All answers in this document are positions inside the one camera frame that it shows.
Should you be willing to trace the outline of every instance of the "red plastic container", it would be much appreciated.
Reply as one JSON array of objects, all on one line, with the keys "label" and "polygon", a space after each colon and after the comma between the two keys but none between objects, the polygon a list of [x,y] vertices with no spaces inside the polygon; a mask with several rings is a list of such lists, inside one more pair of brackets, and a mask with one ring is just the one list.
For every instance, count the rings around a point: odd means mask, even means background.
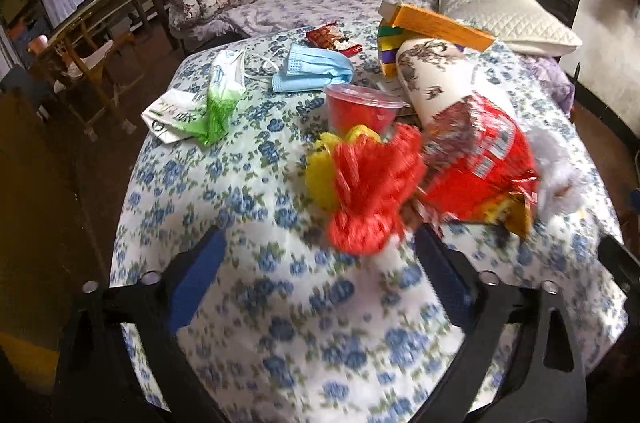
[{"label": "red plastic container", "polygon": [[397,96],[353,84],[329,84],[323,91],[329,129],[338,136],[360,125],[381,134],[405,105]]}]

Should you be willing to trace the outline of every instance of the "white quilted pillow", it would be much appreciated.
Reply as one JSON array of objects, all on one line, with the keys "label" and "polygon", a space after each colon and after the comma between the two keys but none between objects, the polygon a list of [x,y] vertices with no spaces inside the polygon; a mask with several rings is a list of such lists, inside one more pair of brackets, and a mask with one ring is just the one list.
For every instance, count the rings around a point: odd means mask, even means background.
[{"label": "white quilted pillow", "polygon": [[559,57],[582,41],[536,0],[440,0],[440,13],[472,22],[516,53]]}]

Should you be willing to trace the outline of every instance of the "metal screw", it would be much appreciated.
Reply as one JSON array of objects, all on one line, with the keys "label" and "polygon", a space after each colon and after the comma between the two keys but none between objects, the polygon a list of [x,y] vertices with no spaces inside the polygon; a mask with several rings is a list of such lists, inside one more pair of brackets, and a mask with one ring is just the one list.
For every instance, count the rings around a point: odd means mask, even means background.
[{"label": "metal screw", "polygon": [[551,280],[543,280],[542,289],[551,295],[555,295],[560,291],[560,288],[558,288],[558,284]]},{"label": "metal screw", "polygon": [[140,282],[145,286],[151,286],[152,284],[157,284],[160,282],[160,274],[156,271],[148,271],[140,277]]},{"label": "metal screw", "polygon": [[498,286],[500,278],[492,271],[481,271],[480,280],[487,286]]},{"label": "metal screw", "polygon": [[82,284],[82,293],[93,293],[98,289],[98,283],[95,280],[90,280]]}]

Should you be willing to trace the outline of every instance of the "candy wrapper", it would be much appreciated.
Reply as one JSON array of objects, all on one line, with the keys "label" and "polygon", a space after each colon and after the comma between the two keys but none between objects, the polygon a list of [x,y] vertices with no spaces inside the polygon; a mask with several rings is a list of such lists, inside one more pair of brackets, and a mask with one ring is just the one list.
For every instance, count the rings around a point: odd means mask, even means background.
[{"label": "candy wrapper", "polygon": [[529,235],[538,173],[524,134],[503,110],[472,93],[434,115],[424,140],[428,172],[416,196],[426,219],[503,223]]},{"label": "candy wrapper", "polygon": [[362,51],[362,45],[349,40],[335,22],[307,31],[306,38],[317,48],[338,51],[346,57],[352,57]]}]

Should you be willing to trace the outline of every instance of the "plastic bag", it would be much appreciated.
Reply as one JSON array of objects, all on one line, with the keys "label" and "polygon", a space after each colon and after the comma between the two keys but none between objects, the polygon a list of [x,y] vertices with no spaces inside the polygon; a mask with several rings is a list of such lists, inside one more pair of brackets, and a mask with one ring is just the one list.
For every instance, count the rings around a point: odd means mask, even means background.
[{"label": "plastic bag", "polygon": [[558,137],[546,129],[533,127],[526,132],[538,164],[538,218],[548,223],[555,215],[577,212],[584,204],[587,176],[575,168],[569,151]]},{"label": "plastic bag", "polygon": [[529,235],[538,173],[514,121],[489,99],[465,96],[425,126],[428,172],[416,196],[426,220],[503,223]]}]

